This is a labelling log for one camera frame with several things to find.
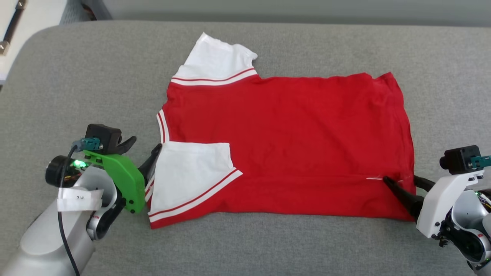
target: gray fabric surface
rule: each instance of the gray fabric surface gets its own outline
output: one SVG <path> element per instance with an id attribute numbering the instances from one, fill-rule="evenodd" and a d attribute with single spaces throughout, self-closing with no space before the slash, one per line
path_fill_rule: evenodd
<path id="1" fill-rule="evenodd" d="M 416 174 L 447 173 L 445 149 L 491 154 L 491 29 L 103 22 L 34 35 L 0 92 L 0 266 L 56 197 L 45 166 L 87 124 L 138 141 L 139 165 L 159 140 L 155 114 L 201 32 L 258 53 L 262 77 L 393 72 L 404 92 Z M 484 184 L 489 183 L 485 176 Z M 150 230 L 122 213 L 96 243 L 85 275 L 472 275 L 456 248 L 414 223 L 386 219 L 212 214 Z"/>

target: label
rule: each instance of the label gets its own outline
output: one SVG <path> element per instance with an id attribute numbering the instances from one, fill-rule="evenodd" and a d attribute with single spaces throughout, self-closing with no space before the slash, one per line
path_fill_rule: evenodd
<path id="1" fill-rule="evenodd" d="M 104 190 L 83 191 L 73 188 L 63 188 L 62 198 L 58 198 L 58 211 L 97 211 L 102 207 Z"/>

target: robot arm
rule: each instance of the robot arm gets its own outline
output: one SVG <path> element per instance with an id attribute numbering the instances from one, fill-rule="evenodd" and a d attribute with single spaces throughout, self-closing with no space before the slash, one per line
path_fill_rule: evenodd
<path id="1" fill-rule="evenodd" d="M 144 187 L 147 185 L 162 148 L 158 144 L 151 156 L 136 168 L 121 154 L 136 141 L 132 137 L 121 143 L 121 131 L 104 125 L 89 125 L 85 138 L 76 143 L 92 164 L 70 160 L 63 187 L 83 191 L 104 190 L 102 206 L 96 211 L 62 212 L 63 229 L 68 247 L 80 272 L 95 251 L 95 240 L 109 231 L 110 225 L 123 209 L 140 212 L 144 206 Z M 66 156 L 55 157 L 46 169 L 46 182 L 59 187 Z M 7 263 L 3 276 L 68 276 L 75 275 L 65 250 L 58 226 L 58 204 L 55 200 L 27 229 L 20 246 Z"/>
<path id="2" fill-rule="evenodd" d="M 436 183 L 414 177 L 426 197 L 412 195 L 397 182 L 383 180 L 416 221 L 416 228 L 444 247 L 451 242 L 479 276 L 491 276 L 491 190 L 474 191 L 472 185 L 483 178 L 489 157 L 481 157 L 477 146 L 447 150 L 440 159 L 443 169 L 452 174 Z"/>

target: white stripe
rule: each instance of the white stripe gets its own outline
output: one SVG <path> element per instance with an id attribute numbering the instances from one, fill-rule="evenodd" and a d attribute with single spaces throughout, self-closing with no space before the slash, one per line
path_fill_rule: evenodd
<path id="1" fill-rule="evenodd" d="M 167 127 L 167 121 L 165 120 L 164 111 L 160 110 L 159 114 L 162 117 L 162 123 L 164 124 L 164 132 L 163 132 L 164 136 L 162 136 L 162 129 L 161 129 L 160 130 L 160 133 L 161 133 L 160 138 L 162 140 L 162 143 L 165 143 L 165 142 L 169 141 L 169 128 Z"/>
<path id="2" fill-rule="evenodd" d="M 235 76 L 235 77 L 233 77 L 229 80 L 226 80 L 226 81 L 218 81 L 218 82 L 216 82 L 216 81 L 215 82 L 213 82 L 213 81 L 182 81 L 182 80 L 172 79 L 170 82 L 181 84 L 181 85 L 190 85 L 190 86 L 193 86 L 193 85 L 218 86 L 218 85 L 225 85 L 225 84 L 234 83 L 236 81 L 240 81 L 241 79 L 244 79 L 244 78 L 247 78 L 250 76 L 254 76 L 254 75 L 257 75 L 256 70 L 250 70 L 250 71 L 244 72 L 244 73 L 242 73 L 238 76 Z"/>
<path id="3" fill-rule="evenodd" d="M 383 178 L 378 178 L 378 177 L 367 177 L 368 180 L 383 180 Z"/>
<path id="4" fill-rule="evenodd" d="M 153 194 L 153 185 L 150 187 L 150 191 L 145 196 L 145 202 L 148 202 L 150 200 L 150 197 L 152 196 L 152 194 Z"/>
<path id="5" fill-rule="evenodd" d="M 187 204 L 187 205 L 184 205 L 183 207 L 181 208 L 178 208 L 178 209 L 175 209 L 175 210 L 172 210 L 172 211 L 169 211 L 169 212 L 165 212 L 165 213 L 160 213 L 158 215 L 155 215 L 153 217 L 149 217 L 150 219 L 150 222 L 155 222 L 155 221 L 158 221 L 158 220 L 161 220 L 161 219 L 165 219 L 165 218 L 168 218 L 168 217 L 172 217 L 172 216 L 175 216 L 175 215 L 178 215 L 180 213 L 183 213 L 191 208 L 194 208 L 196 206 L 198 206 L 199 204 L 203 203 L 205 200 L 207 200 L 208 198 L 210 198 L 211 196 L 213 196 L 214 194 L 216 194 L 218 191 L 220 191 L 221 189 L 223 189 L 223 187 L 227 186 L 227 184 L 229 184 L 230 182 L 232 182 L 234 179 L 236 179 L 237 177 L 241 176 L 242 175 L 242 172 L 237 170 L 235 171 L 234 173 L 232 173 L 231 175 L 229 175 L 225 180 L 223 180 L 220 184 L 216 185 L 213 189 L 211 189 L 208 193 L 206 193 L 205 195 L 203 195 L 202 197 L 198 198 L 197 200 Z M 158 213 L 158 211 L 154 211 L 154 212 L 148 212 L 148 215 L 152 215 L 154 213 Z"/>
<path id="6" fill-rule="evenodd" d="M 159 123 L 159 129 L 160 129 L 160 143 L 163 143 L 164 142 L 164 132 L 162 130 L 162 124 L 160 123 L 159 113 L 157 113 L 156 116 L 157 116 L 157 122 Z"/>
<path id="7" fill-rule="evenodd" d="M 152 175 L 152 177 L 150 177 L 150 179 L 148 180 L 147 182 L 147 187 L 145 187 L 145 193 L 150 189 L 150 185 L 152 184 L 152 182 L 155 180 L 155 174 Z"/>

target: red t-shirt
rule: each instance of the red t-shirt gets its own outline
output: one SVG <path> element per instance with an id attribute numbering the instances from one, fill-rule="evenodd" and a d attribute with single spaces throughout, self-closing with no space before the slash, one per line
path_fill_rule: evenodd
<path id="1" fill-rule="evenodd" d="M 412 220 L 382 181 L 415 193 L 392 74 L 263 79 L 256 57 L 203 34 L 172 78 L 157 115 L 164 147 L 147 188 L 151 227 L 211 212 Z"/>

